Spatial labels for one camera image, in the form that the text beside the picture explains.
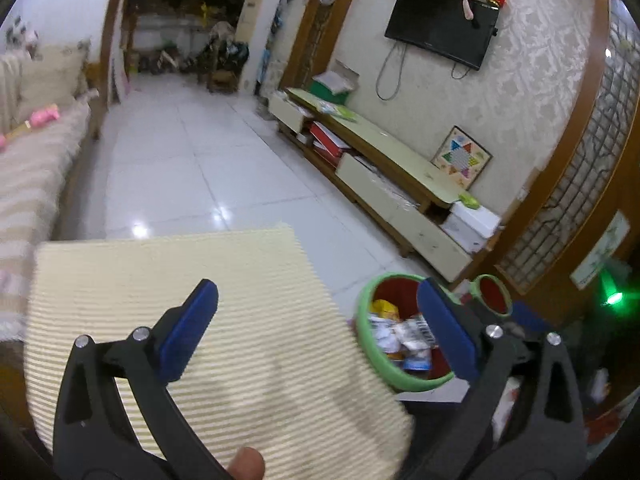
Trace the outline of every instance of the tile floor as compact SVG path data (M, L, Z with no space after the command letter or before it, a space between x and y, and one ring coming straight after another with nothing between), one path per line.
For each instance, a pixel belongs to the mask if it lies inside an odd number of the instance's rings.
M95 145L75 237L145 238L293 227L340 312L374 276L428 276L276 131L247 96L209 94L194 77L140 75ZM402 398L460 400L454 379Z

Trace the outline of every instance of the green tabletop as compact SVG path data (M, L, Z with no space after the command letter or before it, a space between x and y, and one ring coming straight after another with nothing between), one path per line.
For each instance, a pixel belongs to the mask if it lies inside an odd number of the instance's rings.
M316 108L321 101L315 95L300 88L287 88L287 91L303 100L311 108ZM444 203L453 204L464 192L462 187L434 164L364 117L356 114L355 121L347 121L335 116L332 118L383 153Z

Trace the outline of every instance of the green led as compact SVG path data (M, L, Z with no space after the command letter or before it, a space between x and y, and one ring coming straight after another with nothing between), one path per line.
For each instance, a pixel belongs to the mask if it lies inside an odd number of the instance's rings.
M615 294L611 294L608 298L607 298L607 304L610 305L615 305L620 303L620 301L622 301L622 292L616 292Z

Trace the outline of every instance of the couch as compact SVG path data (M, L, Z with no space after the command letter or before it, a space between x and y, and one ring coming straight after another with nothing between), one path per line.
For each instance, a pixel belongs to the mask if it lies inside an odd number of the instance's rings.
M43 105L56 103L61 112L0 153L0 364L21 367L35 250L52 234L65 183L89 137L91 94L82 74L88 46L82 48L68 47L67 57L62 47L33 60L22 52L0 56L0 133Z

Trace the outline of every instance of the television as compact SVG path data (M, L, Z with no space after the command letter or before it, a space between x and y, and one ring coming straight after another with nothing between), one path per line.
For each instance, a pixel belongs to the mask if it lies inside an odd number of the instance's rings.
M469 5L472 20L465 18L462 0L396 0L385 36L480 70L500 9L477 0Z

